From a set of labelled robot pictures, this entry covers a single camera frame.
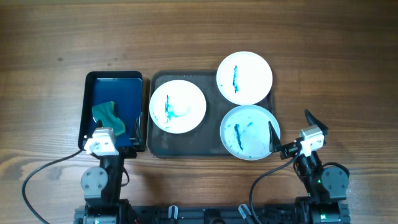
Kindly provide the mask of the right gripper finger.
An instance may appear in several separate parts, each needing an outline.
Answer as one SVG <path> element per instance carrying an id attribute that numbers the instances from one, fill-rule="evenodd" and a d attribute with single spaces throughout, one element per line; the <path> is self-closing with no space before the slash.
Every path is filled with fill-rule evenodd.
<path id="1" fill-rule="evenodd" d="M 314 117 L 314 115 L 312 115 L 308 109 L 305 109 L 304 113 L 309 126 L 317 125 L 321 129 L 323 134 L 328 134 L 328 127 L 325 124 L 323 124 L 321 121 L 316 119 L 316 117 Z"/>
<path id="2" fill-rule="evenodd" d="M 282 150 L 282 145 L 280 139 L 272 125 L 272 123 L 268 122 L 269 126 L 269 150 L 271 153 L 279 152 Z"/>

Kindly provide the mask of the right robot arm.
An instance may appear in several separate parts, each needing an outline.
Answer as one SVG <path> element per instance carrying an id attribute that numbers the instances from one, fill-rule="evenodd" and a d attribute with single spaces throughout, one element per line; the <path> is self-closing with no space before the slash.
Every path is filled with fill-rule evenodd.
<path id="1" fill-rule="evenodd" d="M 323 163 L 317 150 L 325 146 L 328 127 L 305 110 L 309 127 L 300 130 L 293 142 L 281 144 L 276 130 L 268 123 L 271 152 L 280 153 L 281 159 L 293 160 L 298 178 L 308 195 L 297 197 L 291 205 L 276 206 L 273 211 L 278 223 L 350 223 L 346 200 L 349 170 L 337 163 Z"/>

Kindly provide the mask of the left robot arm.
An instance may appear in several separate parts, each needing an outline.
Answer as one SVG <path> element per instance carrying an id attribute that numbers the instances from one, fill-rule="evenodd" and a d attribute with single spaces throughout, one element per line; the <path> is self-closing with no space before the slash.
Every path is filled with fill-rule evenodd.
<path id="1" fill-rule="evenodd" d="M 116 146 L 114 128 L 102 119 L 94 126 L 89 121 L 80 124 L 80 149 L 99 159 L 99 166 L 89 168 L 81 177 L 85 206 L 75 210 L 75 223 L 140 223 L 138 213 L 127 199 L 121 199 L 122 177 L 126 159 L 135 159 L 144 150 L 141 118 L 134 120 L 134 131 L 129 137 L 131 146 Z"/>

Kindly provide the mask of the green yellow sponge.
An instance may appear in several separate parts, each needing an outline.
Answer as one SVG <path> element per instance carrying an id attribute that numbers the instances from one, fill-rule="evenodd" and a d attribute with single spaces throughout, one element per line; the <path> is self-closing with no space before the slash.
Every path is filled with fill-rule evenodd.
<path id="1" fill-rule="evenodd" d="M 109 101 L 92 107 L 91 112 L 95 122 L 101 121 L 103 127 L 112 128 L 116 136 L 126 132 L 124 122 L 116 116 L 115 102 Z"/>

